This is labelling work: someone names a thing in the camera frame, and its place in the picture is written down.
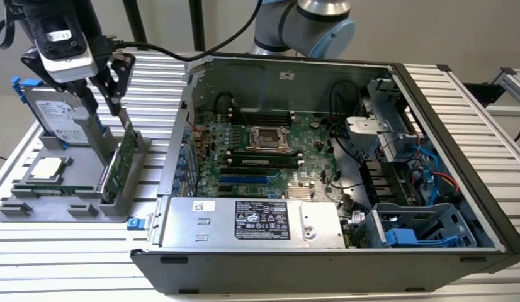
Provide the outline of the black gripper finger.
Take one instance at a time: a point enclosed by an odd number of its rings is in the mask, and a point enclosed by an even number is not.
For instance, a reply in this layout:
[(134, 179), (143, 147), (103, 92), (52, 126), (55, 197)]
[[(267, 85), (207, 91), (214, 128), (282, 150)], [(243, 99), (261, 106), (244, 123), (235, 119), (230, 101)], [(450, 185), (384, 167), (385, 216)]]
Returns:
[(132, 79), (136, 57), (130, 53), (113, 53), (108, 58), (96, 59), (99, 72), (91, 77), (91, 83), (99, 89), (113, 116), (119, 116), (124, 97)]
[(96, 100), (92, 91), (87, 87), (85, 76), (80, 76), (80, 78), (71, 81), (57, 82), (44, 68), (39, 52), (27, 52), (21, 56), (21, 63), (32, 70), (47, 86), (52, 87), (57, 92), (68, 92), (73, 96), (79, 97), (88, 113), (96, 113)]

